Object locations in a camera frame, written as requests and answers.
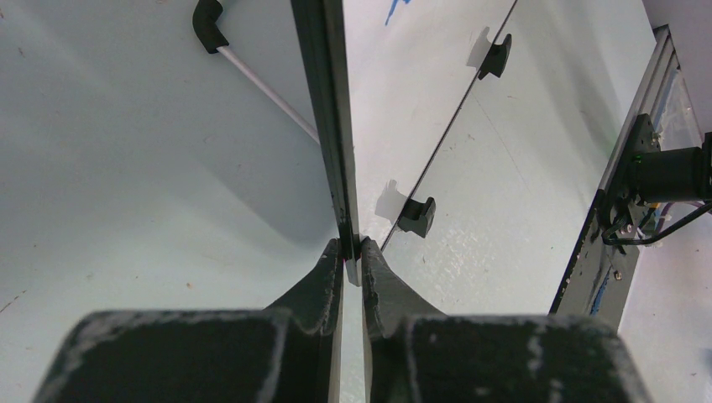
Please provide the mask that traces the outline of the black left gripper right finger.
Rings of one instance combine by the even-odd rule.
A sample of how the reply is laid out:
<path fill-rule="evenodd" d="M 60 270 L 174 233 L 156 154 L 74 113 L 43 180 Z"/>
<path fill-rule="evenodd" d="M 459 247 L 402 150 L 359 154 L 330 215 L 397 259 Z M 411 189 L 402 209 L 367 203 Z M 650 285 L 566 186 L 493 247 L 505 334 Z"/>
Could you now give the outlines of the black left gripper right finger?
<path fill-rule="evenodd" d="M 617 334 L 571 315 L 449 316 L 361 243 L 370 402 L 648 402 Z"/>

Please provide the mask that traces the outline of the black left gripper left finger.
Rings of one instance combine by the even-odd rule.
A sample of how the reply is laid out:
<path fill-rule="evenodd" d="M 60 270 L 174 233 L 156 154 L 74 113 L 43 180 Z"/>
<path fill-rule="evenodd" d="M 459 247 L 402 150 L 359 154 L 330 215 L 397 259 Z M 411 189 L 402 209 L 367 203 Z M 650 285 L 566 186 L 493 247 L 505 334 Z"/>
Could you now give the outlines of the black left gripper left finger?
<path fill-rule="evenodd" d="M 97 311 L 60 345 L 37 402 L 335 402 L 343 256 L 258 310 Z"/>

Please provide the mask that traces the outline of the small black framed whiteboard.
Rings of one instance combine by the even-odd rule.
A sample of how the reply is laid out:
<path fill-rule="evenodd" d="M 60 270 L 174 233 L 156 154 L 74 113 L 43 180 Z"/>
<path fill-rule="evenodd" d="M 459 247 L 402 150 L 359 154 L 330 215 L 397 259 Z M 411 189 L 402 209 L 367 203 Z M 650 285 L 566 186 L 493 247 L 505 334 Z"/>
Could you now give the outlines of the small black framed whiteboard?
<path fill-rule="evenodd" d="M 348 280 L 383 243 L 512 1 L 291 4 Z"/>

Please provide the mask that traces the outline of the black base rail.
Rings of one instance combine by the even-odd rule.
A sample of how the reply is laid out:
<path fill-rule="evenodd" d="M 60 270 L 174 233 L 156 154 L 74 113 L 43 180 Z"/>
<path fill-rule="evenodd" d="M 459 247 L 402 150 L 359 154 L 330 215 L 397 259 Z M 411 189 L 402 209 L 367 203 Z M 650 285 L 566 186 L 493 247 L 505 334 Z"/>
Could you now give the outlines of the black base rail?
<path fill-rule="evenodd" d="M 584 219 L 563 278 L 549 309 L 551 314 L 597 317 L 617 328 L 626 305 L 639 257 L 638 226 L 652 211 L 631 189 L 629 174 L 636 157 L 657 152 L 660 144 L 649 114 L 626 126 L 625 141 L 615 149 L 609 172 Z"/>

